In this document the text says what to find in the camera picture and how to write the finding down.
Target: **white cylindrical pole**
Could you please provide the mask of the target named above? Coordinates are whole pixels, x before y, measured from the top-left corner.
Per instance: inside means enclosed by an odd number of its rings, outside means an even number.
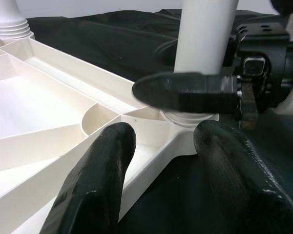
[[[184,0],[175,72],[220,73],[237,5],[238,0]],[[187,127],[218,119],[209,114],[165,112],[165,116]]]
[[[33,36],[15,0],[0,0],[0,39]]]

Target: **white plastic pipe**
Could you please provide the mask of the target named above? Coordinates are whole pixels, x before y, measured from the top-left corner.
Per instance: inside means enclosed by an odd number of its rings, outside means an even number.
[[[0,39],[33,36],[15,0],[0,0]]]
[[[238,0],[184,0],[175,72],[219,74]],[[195,127],[206,119],[218,119],[209,114],[166,112],[176,124]]]

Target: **white wall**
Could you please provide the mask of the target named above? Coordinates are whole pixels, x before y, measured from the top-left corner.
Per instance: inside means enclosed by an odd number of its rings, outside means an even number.
[[[155,12],[164,8],[181,8],[182,0],[17,0],[27,17],[77,17],[117,10]],[[239,9],[274,13],[269,0],[240,0]]]

